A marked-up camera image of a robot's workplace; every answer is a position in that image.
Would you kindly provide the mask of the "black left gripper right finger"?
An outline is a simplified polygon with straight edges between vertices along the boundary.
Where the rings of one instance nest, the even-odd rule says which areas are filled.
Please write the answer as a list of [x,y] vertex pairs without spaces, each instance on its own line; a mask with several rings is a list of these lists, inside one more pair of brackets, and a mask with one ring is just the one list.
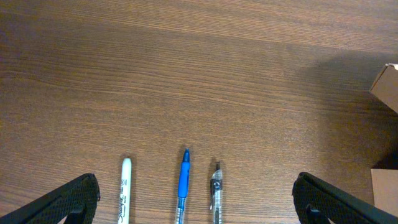
[[300,223],[397,224],[397,217],[308,172],[299,173],[292,195]]

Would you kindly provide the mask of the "brown cardboard box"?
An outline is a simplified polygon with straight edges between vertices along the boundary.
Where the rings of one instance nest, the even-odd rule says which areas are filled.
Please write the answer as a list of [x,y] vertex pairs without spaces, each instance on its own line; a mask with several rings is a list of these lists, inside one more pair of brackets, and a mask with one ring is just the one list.
[[[387,63],[377,75],[370,92],[397,111],[397,64]],[[397,146],[371,169],[374,205],[397,216]]]

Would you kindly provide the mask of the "black clear retractable pen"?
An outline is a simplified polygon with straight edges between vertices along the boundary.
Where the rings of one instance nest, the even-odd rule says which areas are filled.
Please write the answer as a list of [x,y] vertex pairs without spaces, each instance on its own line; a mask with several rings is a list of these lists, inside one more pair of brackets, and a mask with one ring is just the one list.
[[210,179],[210,210],[212,211],[212,224],[223,224],[222,198],[223,198],[223,173],[220,162],[216,162],[215,172]]

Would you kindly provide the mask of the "blue retractable pen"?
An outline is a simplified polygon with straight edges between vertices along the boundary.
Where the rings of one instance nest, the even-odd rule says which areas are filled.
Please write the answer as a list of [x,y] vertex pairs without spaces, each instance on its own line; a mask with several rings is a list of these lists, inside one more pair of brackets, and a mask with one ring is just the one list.
[[175,224],[184,224],[185,204],[189,189],[189,178],[190,178],[190,151],[189,148],[186,148],[183,153],[182,163],[180,167],[180,175],[178,180]]

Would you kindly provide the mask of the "white Sharpie permanent marker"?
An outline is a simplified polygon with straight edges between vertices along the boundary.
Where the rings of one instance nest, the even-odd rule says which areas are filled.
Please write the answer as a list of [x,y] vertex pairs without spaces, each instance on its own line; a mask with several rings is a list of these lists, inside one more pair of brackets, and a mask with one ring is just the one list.
[[118,224],[129,224],[132,161],[125,158],[121,170]]

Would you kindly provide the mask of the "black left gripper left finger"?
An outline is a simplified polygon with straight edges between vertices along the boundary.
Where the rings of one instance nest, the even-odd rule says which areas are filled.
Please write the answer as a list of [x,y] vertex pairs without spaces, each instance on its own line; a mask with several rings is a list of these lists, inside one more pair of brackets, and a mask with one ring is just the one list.
[[97,178],[87,173],[1,217],[1,223],[91,224],[99,200]]

